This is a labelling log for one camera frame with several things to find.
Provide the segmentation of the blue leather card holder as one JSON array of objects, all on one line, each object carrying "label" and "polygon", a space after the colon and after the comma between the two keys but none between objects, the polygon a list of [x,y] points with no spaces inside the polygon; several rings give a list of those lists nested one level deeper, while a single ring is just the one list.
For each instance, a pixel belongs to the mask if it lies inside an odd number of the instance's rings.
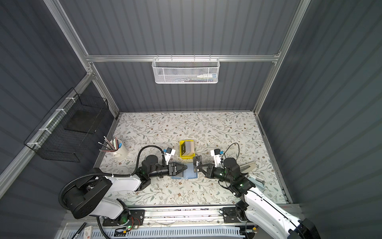
[{"label": "blue leather card holder", "polygon": [[172,176],[172,179],[179,180],[189,180],[189,179],[197,179],[198,172],[193,163],[186,164],[187,169],[176,176]]}]

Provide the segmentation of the yellow plastic card tray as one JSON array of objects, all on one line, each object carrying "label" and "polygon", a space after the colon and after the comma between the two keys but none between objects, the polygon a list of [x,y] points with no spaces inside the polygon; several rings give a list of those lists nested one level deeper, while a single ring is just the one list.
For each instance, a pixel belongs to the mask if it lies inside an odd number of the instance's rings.
[{"label": "yellow plastic card tray", "polygon": [[193,159],[195,157],[195,142],[191,139],[180,141],[180,158]]}]

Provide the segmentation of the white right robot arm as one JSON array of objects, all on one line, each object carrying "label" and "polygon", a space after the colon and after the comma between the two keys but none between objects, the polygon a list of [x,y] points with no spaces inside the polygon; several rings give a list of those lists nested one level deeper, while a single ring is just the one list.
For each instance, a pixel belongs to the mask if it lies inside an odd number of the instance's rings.
[{"label": "white right robot arm", "polygon": [[242,222],[252,222],[274,239],[319,239],[319,232],[312,221],[288,213],[266,197],[247,174],[242,173],[236,159],[227,158],[223,166],[203,164],[200,156],[195,156],[194,166],[206,178],[227,182],[226,187],[240,201],[235,204],[235,212],[227,213],[227,218],[237,218]]}]

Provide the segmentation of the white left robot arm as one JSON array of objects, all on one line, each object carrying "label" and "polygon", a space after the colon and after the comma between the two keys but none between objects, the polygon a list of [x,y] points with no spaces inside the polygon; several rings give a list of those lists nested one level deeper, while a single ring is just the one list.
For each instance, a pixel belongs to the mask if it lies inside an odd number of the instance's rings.
[{"label": "white left robot arm", "polygon": [[133,174],[116,175],[94,168],[87,175],[65,185],[58,199],[60,205],[71,211],[76,219],[99,216],[120,220],[120,224],[125,224],[130,217],[130,210],[121,199],[111,199],[110,194],[119,191],[138,192],[150,185],[152,177],[172,177],[187,169],[185,164],[178,162],[161,165],[157,156],[149,155]]}]

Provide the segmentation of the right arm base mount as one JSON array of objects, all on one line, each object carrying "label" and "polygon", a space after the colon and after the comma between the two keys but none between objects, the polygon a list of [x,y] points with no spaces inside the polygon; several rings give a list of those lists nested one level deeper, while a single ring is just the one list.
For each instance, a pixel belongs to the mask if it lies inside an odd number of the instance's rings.
[{"label": "right arm base mount", "polygon": [[223,216],[223,221],[226,224],[247,222],[244,216],[239,215],[235,207],[223,207],[218,211]]}]

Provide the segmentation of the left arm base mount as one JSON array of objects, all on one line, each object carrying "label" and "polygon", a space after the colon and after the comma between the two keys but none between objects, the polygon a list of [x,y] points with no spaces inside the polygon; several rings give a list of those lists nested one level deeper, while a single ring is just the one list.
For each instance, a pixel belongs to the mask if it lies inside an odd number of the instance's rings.
[{"label": "left arm base mount", "polygon": [[142,226],[145,218],[145,210],[123,211],[116,219],[104,218],[103,227],[133,227]]}]

